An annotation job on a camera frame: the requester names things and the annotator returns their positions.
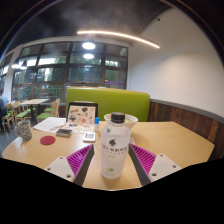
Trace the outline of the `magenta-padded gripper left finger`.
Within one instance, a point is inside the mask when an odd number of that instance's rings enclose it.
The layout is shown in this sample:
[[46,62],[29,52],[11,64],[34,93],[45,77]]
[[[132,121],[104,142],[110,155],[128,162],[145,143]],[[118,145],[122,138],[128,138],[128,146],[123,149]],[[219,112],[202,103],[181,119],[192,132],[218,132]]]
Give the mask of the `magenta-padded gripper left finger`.
[[94,145],[90,144],[68,157],[59,156],[45,170],[78,186],[82,186],[93,155]]

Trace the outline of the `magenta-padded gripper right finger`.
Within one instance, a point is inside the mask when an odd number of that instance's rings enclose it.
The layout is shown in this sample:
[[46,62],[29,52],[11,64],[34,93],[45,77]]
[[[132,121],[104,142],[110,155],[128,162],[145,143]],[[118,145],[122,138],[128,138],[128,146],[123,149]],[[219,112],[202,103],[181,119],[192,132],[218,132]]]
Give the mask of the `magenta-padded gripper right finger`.
[[129,155],[142,186],[181,170],[181,167],[165,154],[155,155],[134,144],[129,145]]

